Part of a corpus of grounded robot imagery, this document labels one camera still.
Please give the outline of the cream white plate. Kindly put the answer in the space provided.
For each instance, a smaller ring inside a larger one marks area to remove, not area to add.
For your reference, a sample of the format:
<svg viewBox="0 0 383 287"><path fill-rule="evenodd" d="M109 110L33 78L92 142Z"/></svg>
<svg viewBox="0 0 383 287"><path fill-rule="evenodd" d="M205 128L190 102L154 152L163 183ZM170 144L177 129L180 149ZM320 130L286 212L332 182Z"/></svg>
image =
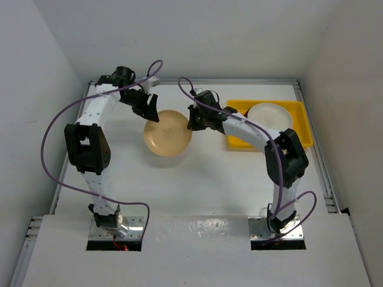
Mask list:
<svg viewBox="0 0 383 287"><path fill-rule="evenodd" d="M283 107L274 103L258 103L246 112L246 117L259 125L284 131L293 128L293 118Z"/></svg>

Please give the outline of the orange plate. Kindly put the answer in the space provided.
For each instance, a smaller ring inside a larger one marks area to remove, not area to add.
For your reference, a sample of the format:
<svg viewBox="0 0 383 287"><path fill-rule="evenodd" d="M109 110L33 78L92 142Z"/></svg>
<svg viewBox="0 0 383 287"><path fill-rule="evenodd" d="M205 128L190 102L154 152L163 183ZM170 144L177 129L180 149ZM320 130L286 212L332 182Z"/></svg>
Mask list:
<svg viewBox="0 0 383 287"><path fill-rule="evenodd" d="M148 149L161 157L176 157L192 140L192 131L187 128L188 119L180 112L163 110L158 113L159 122L147 121L144 126L144 141Z"/></svg>

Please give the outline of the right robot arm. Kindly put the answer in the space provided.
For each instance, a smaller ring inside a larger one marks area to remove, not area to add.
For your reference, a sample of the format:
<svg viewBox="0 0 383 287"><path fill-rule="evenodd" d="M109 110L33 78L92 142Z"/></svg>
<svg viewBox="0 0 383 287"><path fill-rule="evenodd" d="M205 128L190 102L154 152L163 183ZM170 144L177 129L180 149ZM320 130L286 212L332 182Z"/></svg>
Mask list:
<svg viewBox="0 0 383 287"><path fill-rule="evenodd" d="M188 107L189 130L216 130L239 138L263 153L268 177L274 184L273 201L268 211L269 229L280 233L296 216L297 187L309 164L297 133L293 129L269 129L232 107L221 108L212 91L196 93L191 90L189 97L194 101Z"/></svg>

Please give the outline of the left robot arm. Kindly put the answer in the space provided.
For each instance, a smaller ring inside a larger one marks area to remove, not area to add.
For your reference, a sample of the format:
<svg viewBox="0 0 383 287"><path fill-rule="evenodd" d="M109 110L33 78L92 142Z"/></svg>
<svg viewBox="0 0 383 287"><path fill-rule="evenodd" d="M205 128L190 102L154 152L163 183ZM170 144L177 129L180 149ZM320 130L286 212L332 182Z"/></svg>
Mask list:
<svg viewBox="0 0 383 287"><path fill-rule="evenodd" d="M157 77L149 75L135 88L134 71L119 66L111 75L98 79L96 97L91 99L82 116L64 129L69 162L82 174L92 195L89 210L96 226L115 238L129 232L129 223L121 213L120 204L110 201L112 187L107 168L111 149L103 128L118 103L129 105L134 114L146 120L159 122L158 96L150 92L159 83Z"/></svg>

